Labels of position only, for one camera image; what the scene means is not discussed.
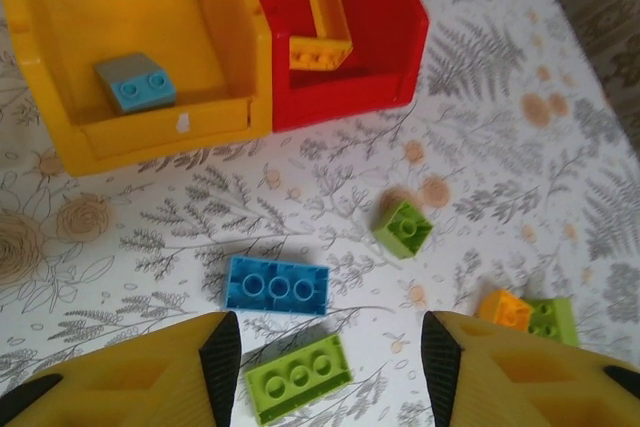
yellow plastic bin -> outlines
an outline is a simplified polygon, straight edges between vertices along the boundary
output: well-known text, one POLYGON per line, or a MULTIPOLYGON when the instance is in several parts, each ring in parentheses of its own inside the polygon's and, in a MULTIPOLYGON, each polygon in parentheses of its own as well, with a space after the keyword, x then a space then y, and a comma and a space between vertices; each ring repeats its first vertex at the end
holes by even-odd
POLYGON ((271 32, 259 0, 4 0, 12 40, 72 175, 271 131, 271 32), (96 62, 144 52, 175 107, 120 115, 96 62))

green brick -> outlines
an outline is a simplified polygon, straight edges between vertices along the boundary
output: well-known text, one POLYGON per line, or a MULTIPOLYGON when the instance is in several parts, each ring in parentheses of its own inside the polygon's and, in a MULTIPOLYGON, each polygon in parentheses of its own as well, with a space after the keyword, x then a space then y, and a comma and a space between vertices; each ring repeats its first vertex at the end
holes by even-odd
POLYGON ((375 238, 399 259, 414 257, 433 225, 409 202, 396 204, 373 229, 375 238))
POLYGON ((529 332, 563 344, 580 347, 571 299, 523 299, 533 307, 529 332))
POLYGON ((245 374, 261 425, 279 419, 352 380, 337 334, 254 367, 245 374))

